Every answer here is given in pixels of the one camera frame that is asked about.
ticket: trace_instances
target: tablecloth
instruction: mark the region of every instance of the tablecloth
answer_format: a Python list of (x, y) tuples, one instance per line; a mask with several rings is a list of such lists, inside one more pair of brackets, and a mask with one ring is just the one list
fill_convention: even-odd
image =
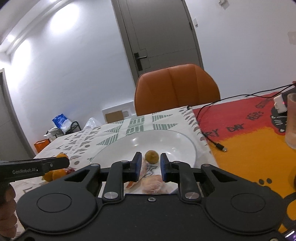
[[(36, 158), (53, 157), (63, 152), (70, 159), (70, 167), (83, 168), (92, 163), (93, 158), (103, 148), (127, 135), (146, 130), (172, 130), (186, 135), (195, 145), (197, 161), (194, 167), (203, 163), (217, 165), (204, 136), (198, 131), (199, 125), (191, 109), (187, 107), (166, 110), (149, 115), (125, 119), (92, 129), (82, 130), (62, 136), (45, 147)], [(46, 184), (41, 177), (12, 183), (16, 190), (16, 201), (26, 192)], [(23, 231), (17, 223), (17, 234)]]
[(228, 149), (224, 153), (209, 144), (219, 168), (279, 193), (287, 208), (280, 232), (296, 228), (296, 150), (285, 142), (287, 115), (276, 111), (273, 99), (205, 107), (198, 121), (207, 136)]

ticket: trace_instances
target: orange box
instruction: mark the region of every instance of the orange box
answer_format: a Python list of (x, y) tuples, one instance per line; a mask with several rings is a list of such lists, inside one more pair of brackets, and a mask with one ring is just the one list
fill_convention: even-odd
[(50, 141), (48, 139), (42, 140), (42, 141), (37, 141), (34, 146), (37, 150), (37, 152), (41, 152), (46, 146), (50, 144)]

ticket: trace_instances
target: finger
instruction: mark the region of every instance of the finger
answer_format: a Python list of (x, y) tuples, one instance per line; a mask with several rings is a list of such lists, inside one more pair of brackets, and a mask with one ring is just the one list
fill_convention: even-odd
[(5, 220), (11, 217), (15, 212), (16, 206), (17, 206), (17, 203), (15, 202), (14, 199), (0, 206), (0, 220)]
[(5, 197), (7, 202), (15, 198), (15, 190), (11, 185), (9, 185), (9, 188), (7, 189), (5, 194), (6, 194)]
[(14, 238), (15, 234), (17, 233), (17, 228), (13, 227), (8, 230), (0, 231), (0, 234), (4, 237)]
[(13, 214), (8, 219), (0, 220), (0, 231), (11, 229), (17, 223), (17, 217)]

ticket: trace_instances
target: black cable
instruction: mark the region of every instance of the black cable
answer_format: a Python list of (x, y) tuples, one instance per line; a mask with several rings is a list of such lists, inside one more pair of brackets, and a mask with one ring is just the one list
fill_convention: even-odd
[[(220, 99), (220, 100), (217, 100), (215, 102), (212, 102), (210, 104), (206, 104), (204, 105), (203, 107), (200, 108), (199, 112), (197, 113), (196, 115), (196, 120), (198, 121), (198, 117), (200, 115), (200, 112), (202, 111), (203, 108), (207, 107), (207, 106), (210, 106), (210, 105), (213, 105), (217, 102), (220, 102), (222, 100), (227, 100), (227, 99), (231, 99), (231, 98), (235, 98), (235, 97), (239, 97), (239, 96), (244, 96), (244, 97), (248, 97), (248, 96), (256, 96), (256, 97), (261, 97), (261, 98), (273, 98), (275, 96), (277, 96), (279, 93), (283, 92), (284, 90), (286, 90), (287, 88), (293, 86), (294, 84), (290, 84), (290, 85), (284, 85), (284, 86), (281, 86), (281, 87), (278, 87), (278, 88), (275, 88), (275, 89), (270, 89), (270, 90), (264, 90), (264, 91), (259, 91), (259, 92), (256, 92), (256, 93), (253, 93), (253, 94), (243, 94), (243, 95), (235, 95), (235, 96), (231, 96), (231, 97), (227, 97), (227, 98), (223, 98), (223, 99)], [(262, 93), (262, 92), (267, 92), (267, 91), (272, 91), (272, 90), (277, 90), (277, 89), (280, 89), (280, 88), (283, 88), (285, 87), (284, 89), (280, 90), (279, 92), (277, 92), (276, 94), (274, 94), (273, 96), (270, 96), (270, 97), (265, 97), (265, 96), (258, 96), (258, 95), (255, 95), (255, 94), (258, 94), (258, 93)], [(227, 148), (223, 145), (221, 145), (220, 143), (218, 142), (214, 142), (211, 138), (209, 138), (201, 129), (200, 129), (200, 132), (205, 136), (205, 138), (207, 138), (210, 142), (212, 142), (219, 150), (221, 151), (224, 151), (226, 152), (227, 151)]]

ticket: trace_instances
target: light switch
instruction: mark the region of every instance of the light switch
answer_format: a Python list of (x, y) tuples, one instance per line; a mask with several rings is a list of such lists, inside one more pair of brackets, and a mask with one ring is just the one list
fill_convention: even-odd
[(193, 19), (193, 25), (194, 25), (195, 27), (198, 27), (198, 24), (197, 24), (196, 18)]

